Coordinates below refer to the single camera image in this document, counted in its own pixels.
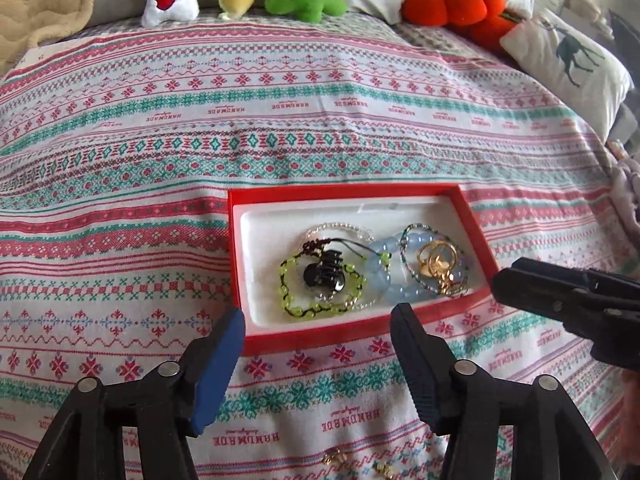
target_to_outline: bedspread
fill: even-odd
[[[12,72],[0,94],[0,463],[21,478],[72,385],[135,380],[230,301],[226,190],[459,182],[500,266],[633,272],[596,135],[533,79],[434,31],[348,14],[121,30]],[[556,375],[611,453],[618,372],[558,323],[486,298],[427,325],[495,376]],[[510,428],[497,478],[509,476]],[[138,480],[133,430],[127,478]],[[436,478],[387,335],[241,358],[201,478]],[[348,456],[324,465],[333,446]]]

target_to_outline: metal screw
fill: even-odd
[[[544,388],[549,392],[558,389],[558,380],[550,375],[544,375],[540,377],[538,380],[538,384],[540,385],[540,388]]]
[[[461,375],[473,375],[476,373],[476,370],[478,370],[478,367],[475,364],[471,361],[467,361],[466,359],[456,362],[456,364],[453,365],[453,368]]]
[[[180,365],[175,361],[165,361],[158,367],[158,373],[162,377],[173,377],[180,371]]]
[[[94,391],[98,387],[98,381],[93,377],[85,377],[78,383],[78,390],[84,394]]]

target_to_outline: beige quilted blanket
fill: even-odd
[[[0,0],[0,75],[28,49],[81,30],[94,0]]]

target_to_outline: red box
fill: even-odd
[[[435,300],[424,306],[416,306],[415,312],[425,324],[460,314],[471,309],[490,294],[488,283],[498,271],[491,249],[476,221],[469,204],[466,202],[459,186],[455,184],[332,184],[320,186],[277,186],[253,189],[233,189],[228,193],[230,254],[232,266],[232,288],[236,305],[240,306],[248,318],[247,306],[241,304],[240,283],[238,280],[238,258],[236,230],[239,218],[236,217],[236,206],[247,206],[267,203],[291,203],[317,200],[341,199],[380,199],[406,197],[438,197],[448,199],[460,219],[460,223],[468,236],[472,250],[482,275],[484,285],[471,293],[458,298]],[[244,355],[265,354],[270,352],[290,351],[295,349],[314,348],[347,342],[387,333],[389,330],[389,314],[377,314],[367,319],[350,320],[350,314],[339,317],[341,322],[332,326],[318,327],[314,322],[300,325],[300,329],[277,330],[272,333],[251,333],[248,329],[244,342]]]

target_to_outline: patterned tablecloth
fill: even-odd
[[[8,77],[0,462],[11,478],[81,376],[134,380],[208,333],[230,301],[229,187],[459,182],[500,266],[636,268],[609,157],[582,120],[444,30],[399,32],[357,14],[125,24]],[[588,342],[490,298],[427,330],[498,377],[556,375],[613,450],[619,376]],[[504,428],[498,478],[510,442]],[[125,444],[127,478],[140,479],[133,430]],[[322,464],[336,445],[340,471]],[[388,335],[242,358],[218,421],[191,442],[201,478],[249,479],[367,478],[379,460],[431,479],[444,447],[417,420]]]

